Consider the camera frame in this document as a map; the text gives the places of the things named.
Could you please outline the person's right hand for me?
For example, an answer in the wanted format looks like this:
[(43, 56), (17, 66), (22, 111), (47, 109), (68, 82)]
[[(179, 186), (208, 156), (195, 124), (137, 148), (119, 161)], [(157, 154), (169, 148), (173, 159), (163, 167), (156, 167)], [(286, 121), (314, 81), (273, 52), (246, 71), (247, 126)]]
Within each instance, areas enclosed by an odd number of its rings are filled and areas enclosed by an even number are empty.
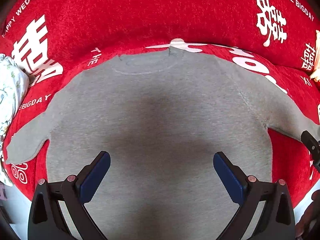
[(304, 231), (309, 228), (310, 223), (319, 216), (319, 190), (312, 194), (311, 199), (312, 203), (307, 207), (300, 221), (295, 226), (296, 239), (300, 239)]

